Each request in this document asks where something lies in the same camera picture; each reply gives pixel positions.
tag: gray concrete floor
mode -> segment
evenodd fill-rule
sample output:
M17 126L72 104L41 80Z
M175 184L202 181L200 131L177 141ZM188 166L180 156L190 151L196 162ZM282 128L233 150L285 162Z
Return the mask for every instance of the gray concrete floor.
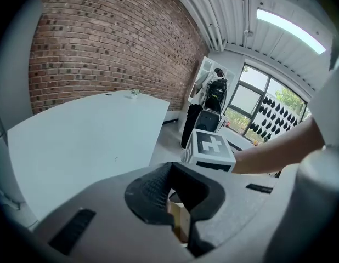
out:
M163 125L150 165L180 161L181 155L185 152L180 146L181 139L182 134L178 132L177 122Z

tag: window frame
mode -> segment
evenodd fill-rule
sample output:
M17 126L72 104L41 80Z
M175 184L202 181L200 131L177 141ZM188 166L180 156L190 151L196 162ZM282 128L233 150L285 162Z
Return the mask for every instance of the window frame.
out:
M256 70L256 71L258 71L258 72L260 72L260 73L262 73L262 74L264 74L264 75L267 76L267 81L266 81L266 84L265 84L265 86L264 86L264 90L260 90L259 88L256 88L255 86L253 86L253 85L251 85L251 84L248 84L248 83L246 83L246 82L244 82L244 81L242 81L242 80L240 79L240 78L241 78L241 75L242 75L242 73L243 73L243 71L244 71L244 67L245 67L245 66L247 66L247 67L249 67L249 68L251 68L251 69L254 69L254 70ZM276 81L277 83L281 84L283 87L289 89L291 92L293 92L295 95L297 95L297 96L304 102L303 110L302 110L302 112L300 113L301 116L298 118L299 123L302 122L302 118L303 118L303 116L304 116L304 113L305 113L305 110L306 110L306 108L307 108L307 104L308 104L308 103L307 103L301 96L299 96L297 93L295 93L291 88L289 88L286 84L280 82L278 79L276 79L275 77L273 77L271 74L266 73L266 72L264 72L264 71L262 71L262 70L260 70L260 69L258 69L258 68L255 68L255 67L253 67L253 66L251 66L251 65L249 65L249 64L247 64L247 63L245 62L244 65L243 65L243 67L242 67L242 70L241 70L241 72L240 72L240 77L239 77L239 80L238 80L238 84L236 85L236 87L235 87L235 89L234 89L234 92L233 92L233 94L232 94L232 96L231 96L231 98L230 98L230 100L229 100L229 103L228 103L226 109L224 110L224 113L227 111L228 108L230 108L230 109L232 109L232 110L234 110L234 111L236 111L236 112L242 114L243 116L247 117L247 118L250 120L249 123L248 123L248 125L247 125L247 127L246 127L246 129L243 131L242 134L240 134L240 133L239 133L238 131L236 131L235 129L232 129L231 127L228 127L230 130L232 130L232 131L236 132L237 134L241 135L242 137L244 137L244 138L247 139L248 141L251 141L251 140L250 140L249 138L247 138L245 135L246 135L247 131L249 130L249 127L250 127L251 124L253 123L253 120L255 120L259 108L260 108L260 107L262 106L262 104L263 104L263 100L264 100L264 98L266 97L267 90L268 90L269 83L270 83L270 80L271 80L271 79L273 79L273 80ZM238 87L239 87L240 85L243 86L243 87L245 87L245 88L247 88L247 89L250 89L251 91L253 91L253 92L257 93L257 94L260 94L260 99L259 99L259 101L257 102L257 106L256 106L256 109L254 110L253 114L249 114L248 112L246 112L246 111L244 111L244 110L242 110L242 109L240 109L240 108L238 108L238 107L236 107L236 106L234 106L234 105L231 104L231 102L233 101L233 98L234 98L234 96L235 96L235 93L236 93L236 91L237 91L237 89L238 89Z

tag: ceiling light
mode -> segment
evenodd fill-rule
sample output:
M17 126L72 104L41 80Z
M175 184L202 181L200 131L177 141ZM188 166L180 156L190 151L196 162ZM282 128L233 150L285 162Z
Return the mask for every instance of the ceiling light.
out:
M291 23L288 20L281 18L275 14L269 13L267 11L257 9L257 16L258 19L264 20L271 24L277 25L278 27L290 32L301 41L304 41L308 44L317 54L321 54L325 52L325 48L319 43L315 38L313 38L310 34L308 34L305 30L301 29L300 27L296 26L295 24Z

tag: white box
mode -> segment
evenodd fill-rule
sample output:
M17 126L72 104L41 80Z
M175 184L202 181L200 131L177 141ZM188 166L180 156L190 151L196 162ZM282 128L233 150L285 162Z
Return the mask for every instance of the white box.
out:
M193 129L185 152L185 163L230 173L235 157L224 137L210 131Z

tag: white ceiling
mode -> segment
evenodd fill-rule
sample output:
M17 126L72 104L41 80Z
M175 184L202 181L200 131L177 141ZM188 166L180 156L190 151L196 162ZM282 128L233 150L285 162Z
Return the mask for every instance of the white ceiling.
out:
M203 14L209 16L202 0ZM329 76L332 33L330 19L315 0L209 0L216 16L225 49L260 58L279 68L297 82L310 96L319 90ZM304 42L285 30L256 19L257 9L275 13L304 29L318 40L326 51L318 55ZM189 11L207 39L202 17Z

